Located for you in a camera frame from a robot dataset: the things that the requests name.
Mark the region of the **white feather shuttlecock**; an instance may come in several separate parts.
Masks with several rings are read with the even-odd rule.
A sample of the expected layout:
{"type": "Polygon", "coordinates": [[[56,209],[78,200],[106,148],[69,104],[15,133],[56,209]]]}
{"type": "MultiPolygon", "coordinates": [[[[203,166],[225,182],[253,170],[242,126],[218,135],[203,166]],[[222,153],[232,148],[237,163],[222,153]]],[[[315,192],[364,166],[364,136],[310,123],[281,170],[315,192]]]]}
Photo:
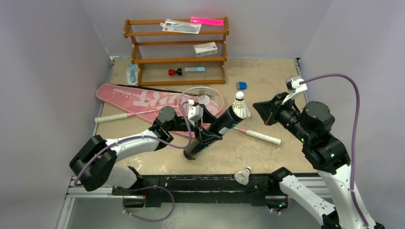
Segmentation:
{"type": "Polygon", "coordinates": [[[242,91],[238,91],[235,95],[235,100],[232,104],[232,110],[236,116],[241,119],[247,119],[251,117],[251,113],[245,104],[245,95],[242,91]]]}
{"type": "Polygon", "coordinates": [[[246,186],[249,182],[249,176],[252,171],[250,166],[245,167],[243,170],[240,170],[234,174],[234,178],[237,183],[246,186]]]}

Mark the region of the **pink badminton racket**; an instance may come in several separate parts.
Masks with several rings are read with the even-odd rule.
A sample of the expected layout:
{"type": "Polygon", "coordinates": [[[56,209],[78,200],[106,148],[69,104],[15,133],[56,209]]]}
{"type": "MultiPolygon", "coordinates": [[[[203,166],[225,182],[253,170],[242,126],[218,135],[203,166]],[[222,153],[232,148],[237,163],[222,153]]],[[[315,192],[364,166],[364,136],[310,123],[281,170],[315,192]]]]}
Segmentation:
{"type": "MultiPolygon", "coordinates": [[[[210,112],[212,115],[215,117],[219,117],[223,112],[222,108],[224,106],[224,98],[222,94],[211,87],[206,87],[206,86],[198,86],[198,87],[192,87],[187,90],[185,90],[182,94],[184,95],[189,95],[191,96],[195,102],[198,103],[198,96],[199,95],[209,95],[211,98],[211,103],[208,106],[205,106],[205,109],[210,112]]],[[[246,130],[242,128],[235,127],[235,130],[238,130],[242,133],[245,133],[246,135],[273,143],[275,145],[281,144],[281,139],[274,138],[268,135],[264,135],[252,130],[246,130]]]]}
{"type": "Polygon", "coordinates": [[[141,114],[149,114],[149,113],[159,114],[160,110],[165,106],[173,107],[176,112],[178,112],[180,115],[182,115],[181,104],[184,101],[188,102],[187,108],[191,108],[191,106],[193,106],[195,104],[194,99],[189,95],[171,93],[171,94],[164,95],[163,97],[159,98],[151,110],[136,112],[136,113],[122,113],[122,114],[110,115],[110,116],[105,116],[105,117],[96,117],[95,123],[98,124],[98,123],[102,123],[102,122],[116,121],[119,119],[125,119],[125,118],[131,117],[131,116],[136,116],[136,115],[141,115],[141,114]]]}

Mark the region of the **black shuttlecock tube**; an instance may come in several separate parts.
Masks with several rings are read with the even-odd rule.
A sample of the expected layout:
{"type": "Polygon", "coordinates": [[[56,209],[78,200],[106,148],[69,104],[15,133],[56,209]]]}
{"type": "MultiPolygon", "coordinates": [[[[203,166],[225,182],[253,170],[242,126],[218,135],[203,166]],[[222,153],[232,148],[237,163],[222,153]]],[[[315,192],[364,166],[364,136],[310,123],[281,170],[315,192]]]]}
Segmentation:
{"type": "Polygon", "coordinates": [[[212,121],[211,124],[207,129],[200,125],[195,130],[195,140],[184,149],[184,156],[188,160],[195,160],[200,153],[208,149],[215,142],[221,141],[225,134],[244,120],[245,118],[240,118],[236,115],[232,106],[228,107],[218,118],[209,115],[209,121],[212,121]]]}

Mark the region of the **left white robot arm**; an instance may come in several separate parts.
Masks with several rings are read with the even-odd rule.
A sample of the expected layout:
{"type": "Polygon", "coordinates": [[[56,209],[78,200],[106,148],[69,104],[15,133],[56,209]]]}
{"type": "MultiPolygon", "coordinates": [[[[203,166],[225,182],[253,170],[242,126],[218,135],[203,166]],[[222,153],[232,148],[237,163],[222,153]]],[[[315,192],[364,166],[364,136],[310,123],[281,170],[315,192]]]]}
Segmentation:
{"type": "Polygon", "coordinates": [[[115,164],[140,153],[154,152],[167,146],[186,149],[193,140],[206,143],[220,140],[221,136],[205,127],[217,117],[206,110],[205,105],[188,100],[179,105],[161,108],[152,126],[147,130],[115,139],[103,139],[100,135],[91,137],[70,161],[69,167],[76,175],[74,186],[83,186],[94,191],[105,183],[122,186],[130,195],[142,190],[142,182],[131,168],[115,169],[115,164]]]}

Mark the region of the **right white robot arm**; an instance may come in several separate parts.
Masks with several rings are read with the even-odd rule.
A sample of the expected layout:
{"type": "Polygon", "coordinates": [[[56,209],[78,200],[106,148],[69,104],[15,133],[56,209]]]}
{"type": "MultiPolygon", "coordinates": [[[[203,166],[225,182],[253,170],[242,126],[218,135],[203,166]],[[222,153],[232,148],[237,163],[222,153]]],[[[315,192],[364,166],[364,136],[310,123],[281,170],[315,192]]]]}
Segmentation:
{"type": "Polygon", "coordinates": [[[355,185],[345,145],[331,133],[335,118],[321,102],[311,101],[300,111],[287,93],[272,100],[256,102],[254,109],[265,125],[281,124],[302,143],[302,152],[328,189],[332,202],[327,202],[301,184],[286,168],[271,174],[268,188],[293,198],[310,213],[323,229],[381,229],[367,212],[355,185]]]}

